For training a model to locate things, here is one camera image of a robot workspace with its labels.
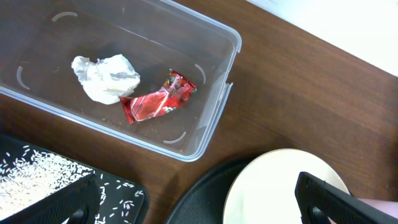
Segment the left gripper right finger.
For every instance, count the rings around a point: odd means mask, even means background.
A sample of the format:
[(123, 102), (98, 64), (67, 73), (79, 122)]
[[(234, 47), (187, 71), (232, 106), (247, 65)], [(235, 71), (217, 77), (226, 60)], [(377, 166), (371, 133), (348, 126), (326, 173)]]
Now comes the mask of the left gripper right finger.
[(397, 219), (330, 185), (308, 172), (300, 172), (295, 198), (303, 224), (397, 224)]

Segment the white tissue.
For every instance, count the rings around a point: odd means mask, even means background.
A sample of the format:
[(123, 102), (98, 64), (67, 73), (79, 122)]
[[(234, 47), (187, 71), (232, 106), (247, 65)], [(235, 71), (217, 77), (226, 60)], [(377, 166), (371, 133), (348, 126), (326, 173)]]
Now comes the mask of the white tissue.
[(141, 77), (129, 60), (121, 55), (91, 62), (88, 57), (77, 56), (71, 64), (85, 93), (104, 105), (112, 105), (119, 98), (134, 92)]

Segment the red snack wrapper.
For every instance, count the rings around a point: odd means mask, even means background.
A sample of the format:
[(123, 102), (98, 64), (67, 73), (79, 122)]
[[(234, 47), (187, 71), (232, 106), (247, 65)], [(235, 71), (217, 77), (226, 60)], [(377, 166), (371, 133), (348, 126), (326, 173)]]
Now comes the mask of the red snack wrapper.
[(196, 85), (182, 74), (170, 69), (169, 77), (158, 91), (139, 97), (119, 97), (129, 123), (163, 116), (183, 106)]

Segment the pink bowl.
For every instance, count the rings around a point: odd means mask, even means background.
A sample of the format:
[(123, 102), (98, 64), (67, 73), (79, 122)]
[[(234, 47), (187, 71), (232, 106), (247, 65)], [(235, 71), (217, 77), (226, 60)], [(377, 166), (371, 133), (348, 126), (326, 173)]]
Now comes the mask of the pink bowl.
[(365, 198), (360, 198), (359, 200), (394, 218), (398, 218), (398, 202)]

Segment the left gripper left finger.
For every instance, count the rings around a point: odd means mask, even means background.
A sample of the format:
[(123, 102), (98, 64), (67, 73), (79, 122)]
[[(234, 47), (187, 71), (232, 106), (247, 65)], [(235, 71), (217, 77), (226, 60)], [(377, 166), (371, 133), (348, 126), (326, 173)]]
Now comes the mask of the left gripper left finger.
[(1, 223), (94, 223), (100, 199), (96, 175), (90, 174), (1, 220)]

